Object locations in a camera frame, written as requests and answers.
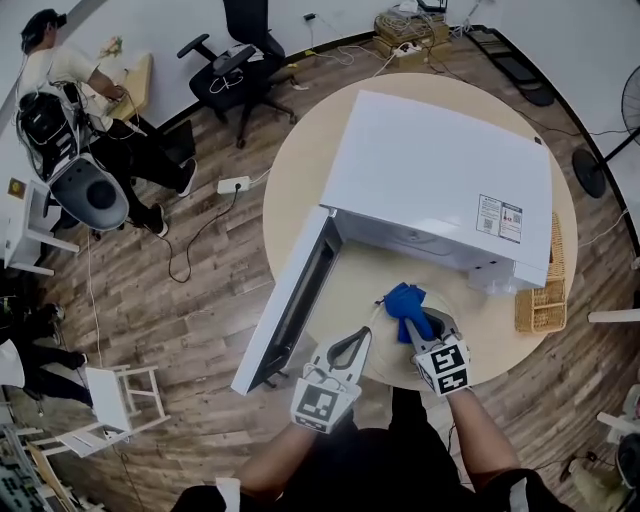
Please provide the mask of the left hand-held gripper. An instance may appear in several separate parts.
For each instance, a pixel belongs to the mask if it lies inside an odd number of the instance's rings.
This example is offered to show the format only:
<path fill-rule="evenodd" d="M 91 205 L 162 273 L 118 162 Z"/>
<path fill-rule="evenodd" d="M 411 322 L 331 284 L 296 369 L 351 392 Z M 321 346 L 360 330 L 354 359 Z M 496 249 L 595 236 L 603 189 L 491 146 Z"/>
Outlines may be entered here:
<path fill-rule="evenodd" d="M 290 408 L 294 424 L 322 434 L 335 430 L 361 396 L 361 387 L 351 383 L 360 379 L 371 341 L 370 328 L 363 326 L 342 340 L 316 348 L 304 366 L 305 379 L 296 383 Z M 322 383 L 308 380 L 315 377 L 331 378 Z"/>

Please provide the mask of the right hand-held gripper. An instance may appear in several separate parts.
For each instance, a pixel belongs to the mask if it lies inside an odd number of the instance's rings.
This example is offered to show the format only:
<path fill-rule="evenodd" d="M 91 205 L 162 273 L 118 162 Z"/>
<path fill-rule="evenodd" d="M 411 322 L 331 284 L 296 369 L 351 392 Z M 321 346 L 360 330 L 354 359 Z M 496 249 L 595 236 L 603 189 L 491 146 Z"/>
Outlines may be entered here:
<path fill-rule="evenodd" d="M 423 314 L 425 325 L 417 326 L 409 318 L 403 320 L 422 379 L 438 397 L 469 388 L 470 353 L 467 344 L 460 341 L 462 336 L 454 319 L 429 307 L 423 308 Z M 448 339 L 451 336 L 458 341 Z"/>

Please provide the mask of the blue cloth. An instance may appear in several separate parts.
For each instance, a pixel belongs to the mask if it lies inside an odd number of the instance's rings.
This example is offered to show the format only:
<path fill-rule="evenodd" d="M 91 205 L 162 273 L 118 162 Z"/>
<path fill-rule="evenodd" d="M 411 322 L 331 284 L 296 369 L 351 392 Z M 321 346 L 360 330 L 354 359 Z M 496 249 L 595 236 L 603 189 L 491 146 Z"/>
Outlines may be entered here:
<path fill-rule="evenodd" d="M 395 286 L 376 305 L 383 305 L 386 313 L 398 321 L 397 340 L 401 344 L 411 344 L 407 322 L 411 323 L 425 341 L 434 339 L 433 329 L 422 310 L 426 292 L 416 285 L 402 282 Z"/>

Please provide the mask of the glass turntable plate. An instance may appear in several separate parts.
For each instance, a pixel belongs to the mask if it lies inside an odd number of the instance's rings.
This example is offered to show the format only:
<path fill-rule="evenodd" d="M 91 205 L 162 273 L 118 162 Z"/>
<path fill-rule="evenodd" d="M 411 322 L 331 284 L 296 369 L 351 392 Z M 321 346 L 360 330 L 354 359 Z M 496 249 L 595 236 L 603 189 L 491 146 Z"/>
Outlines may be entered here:
<path fill-rule="evenodd" d="M 449 306 L 436 294 L 426 295 L 422 310 L 424 307 L 438 309 L 453 318 Z M 416 353 L 412 344 L 398 342 L 398 321 L 386 313 L 383 305 L 377 306 L 374 310 L 370 328 L 373 340 L 367 356 L 367 375 L 397 388 L 434 392 L 419 373 L 414 361 Z M 454 336 L 448 339 L 458 341 Z"/>

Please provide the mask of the person's left forearm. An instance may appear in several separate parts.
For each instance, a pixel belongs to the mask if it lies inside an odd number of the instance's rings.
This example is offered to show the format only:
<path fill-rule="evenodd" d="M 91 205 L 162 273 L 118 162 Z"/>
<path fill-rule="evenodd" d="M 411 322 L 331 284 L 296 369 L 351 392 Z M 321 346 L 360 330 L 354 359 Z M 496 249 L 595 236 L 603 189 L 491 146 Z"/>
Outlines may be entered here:
<path fill-rule="evenodd" d="M 290 423 L 234 474 L 241 491 L 263 503 L 274 502 L 299 469 L 319 433 Z"/>

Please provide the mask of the person's right forearm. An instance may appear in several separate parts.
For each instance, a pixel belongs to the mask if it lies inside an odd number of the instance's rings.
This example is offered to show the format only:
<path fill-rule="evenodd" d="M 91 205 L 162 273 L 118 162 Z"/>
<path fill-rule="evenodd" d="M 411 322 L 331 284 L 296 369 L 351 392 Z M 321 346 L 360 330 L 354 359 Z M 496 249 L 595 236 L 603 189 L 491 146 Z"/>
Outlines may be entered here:
<path fill-rule="evenodd" d="M 498 475 L 521 467 L 511 442 L 470 389 L 449 394 L 447 401 L 462 460 L 475 491 Z"/>

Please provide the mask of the wicker organizer basket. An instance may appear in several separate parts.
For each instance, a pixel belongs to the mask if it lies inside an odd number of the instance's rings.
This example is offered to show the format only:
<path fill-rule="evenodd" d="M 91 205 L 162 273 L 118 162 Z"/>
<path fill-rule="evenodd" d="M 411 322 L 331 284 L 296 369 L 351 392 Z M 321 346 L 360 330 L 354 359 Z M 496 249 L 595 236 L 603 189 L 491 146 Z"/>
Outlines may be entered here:
<path fill-rule="evenodd" d="M 515 298 L 515 329 L 527 334 L 559 332 L 566 326 L 567 291 L 561 224 L 552 214 L 550 262 L 543 288 L 519 291 Z"/>

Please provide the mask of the person's black clothing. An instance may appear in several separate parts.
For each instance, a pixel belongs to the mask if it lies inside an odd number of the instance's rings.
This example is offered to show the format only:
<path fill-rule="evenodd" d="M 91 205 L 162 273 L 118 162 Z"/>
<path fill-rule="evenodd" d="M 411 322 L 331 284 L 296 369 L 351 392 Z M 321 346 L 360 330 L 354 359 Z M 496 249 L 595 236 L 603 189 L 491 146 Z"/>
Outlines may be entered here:
<path fill-rule="evenodd" d="M 184 490 L 171 512 L 574 512 L 521 467 L 475 491 L 428 421 L 415 390 L 391 391 L 385 429 L 351 416 L 319 433 L 282 494 L 270 503 L 244 494 L 234 477 Z"/>

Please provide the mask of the white power strip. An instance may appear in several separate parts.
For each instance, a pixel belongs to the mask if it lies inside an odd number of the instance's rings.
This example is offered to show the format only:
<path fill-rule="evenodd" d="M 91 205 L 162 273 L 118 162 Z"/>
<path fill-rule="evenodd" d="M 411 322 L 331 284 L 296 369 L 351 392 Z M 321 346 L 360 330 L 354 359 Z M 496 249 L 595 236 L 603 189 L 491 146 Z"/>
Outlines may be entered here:
<path fill-rule="evenodd" d="M 248 191 L 251 186 L 252 182 L 248 176 L 223 179 L 217 184 L 217 193 L 220 195 L 235 195 L 236 193 Z"/>

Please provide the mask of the black standing fan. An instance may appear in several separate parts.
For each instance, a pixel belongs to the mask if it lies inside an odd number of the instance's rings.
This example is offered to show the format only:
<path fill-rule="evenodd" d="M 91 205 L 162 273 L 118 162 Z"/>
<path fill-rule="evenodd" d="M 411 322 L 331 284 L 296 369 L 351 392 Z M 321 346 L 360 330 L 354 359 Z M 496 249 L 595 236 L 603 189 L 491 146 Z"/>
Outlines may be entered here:
<path fill-rule="evenodd" d="M 572 168 L 583 190 L 593 198 L 601 198 L 606 191 L 605 168 L 627 146 L 640 146 L 640 65 L 627 78 L 622 90 L 620 111 L 626 135 L 606 156 L 596 158 L 590 151 L 576 149 L 572 154 Z"/>

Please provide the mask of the white stool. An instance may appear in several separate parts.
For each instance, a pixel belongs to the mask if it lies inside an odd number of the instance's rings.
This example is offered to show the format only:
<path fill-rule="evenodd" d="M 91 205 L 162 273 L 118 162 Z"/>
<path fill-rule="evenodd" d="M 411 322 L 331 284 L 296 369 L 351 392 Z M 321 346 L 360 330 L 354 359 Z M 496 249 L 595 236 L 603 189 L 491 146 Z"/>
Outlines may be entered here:
<path fill-rule="evenodd" d="M 157 366 L 86 368 L 95 421 L 55 436 L 64 450 L 86 458 L 167 422 Z"/>
<path fill-rule="evenodd" d="M 62 209 L 57 204 L 49 204 L 49 190 L 45 185 L 30 181 L 26 185 L 22 203 L 17 211 L 8 216 L 4 267 L 53 276 L 54 270 L 37 265 L 42 246 L 71 253 L 78 253 L 80 248 L 54 235 L 53 228 L 61 219 Z"/>

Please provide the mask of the black folded mats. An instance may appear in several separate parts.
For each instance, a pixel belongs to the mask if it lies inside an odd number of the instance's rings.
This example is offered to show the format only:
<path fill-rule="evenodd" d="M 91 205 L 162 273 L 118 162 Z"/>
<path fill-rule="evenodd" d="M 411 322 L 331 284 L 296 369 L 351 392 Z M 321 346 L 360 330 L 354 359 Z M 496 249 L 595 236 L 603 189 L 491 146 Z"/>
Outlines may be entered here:
<path fill-rule="evenodd" d="M 508 45 L 495 30 L 474 29 L 466 37 L 504 74 L 525 100 L 537 107 L 554 104 L 554 93 L 541 80 L 533 64 Z"/>

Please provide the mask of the pile of cardboard boxes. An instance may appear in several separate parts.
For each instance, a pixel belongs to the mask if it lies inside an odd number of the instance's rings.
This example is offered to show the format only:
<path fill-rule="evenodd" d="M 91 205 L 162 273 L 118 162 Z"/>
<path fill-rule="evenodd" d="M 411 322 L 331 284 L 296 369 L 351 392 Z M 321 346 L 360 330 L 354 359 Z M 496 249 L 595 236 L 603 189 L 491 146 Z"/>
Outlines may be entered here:
<path fill-rule="evenodd" d="M 446 60 L 452 51 L 449 26 L 443 14 L 416 13 L 410 16 L 389 9 L 374 20 L 373 45 L 384 58 L 401 49 L 393 61 L 400 67 L 411 62 L 432 64 Z"/>

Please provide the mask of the small wooden side table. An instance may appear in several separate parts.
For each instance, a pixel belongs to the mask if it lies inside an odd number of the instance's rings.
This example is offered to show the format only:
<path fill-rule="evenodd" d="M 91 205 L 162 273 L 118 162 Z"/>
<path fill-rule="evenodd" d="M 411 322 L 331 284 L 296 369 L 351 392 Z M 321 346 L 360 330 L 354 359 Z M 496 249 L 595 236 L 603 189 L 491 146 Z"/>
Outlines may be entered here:
<path fill-rule="evenodd" d="M 128 121 L 138 117 L 147 107 L 150 98 L 153 56 L 142 55 L 133 68 L 125 71 L 123 86 L 127 90 L 124 100 L 115 105 L 109 114 L 114 119 Z"/>

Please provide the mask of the black office chair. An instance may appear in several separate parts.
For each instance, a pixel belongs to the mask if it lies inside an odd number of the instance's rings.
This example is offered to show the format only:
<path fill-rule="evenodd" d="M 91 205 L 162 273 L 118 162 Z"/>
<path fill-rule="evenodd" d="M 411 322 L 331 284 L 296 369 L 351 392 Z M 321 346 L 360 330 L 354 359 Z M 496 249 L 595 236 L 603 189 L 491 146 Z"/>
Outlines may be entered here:
<path fill-rule="evenodd" d="M 189 88 L 204 106 L 213 110 L 220 122 L 228 122 L 229 110 L 242 109 L 236 135 L 236 147 L 242 149 L 246 144 L 247 124 L 257 106 L 265 105 L 286 114 L 292 125 L 298 117 L 271 97 L 273 88 L 291 77 L 281 73 L 286 56 L 271 35 L 268 0 L 223 0 L 223 5 L 227 31 L 240 48 L 217 55 L 205 45 L 209 35 L 203 33 L 179 50 L 177 57 L 182 59 L 197 52 L 207 60 L 190 79 Z"/>

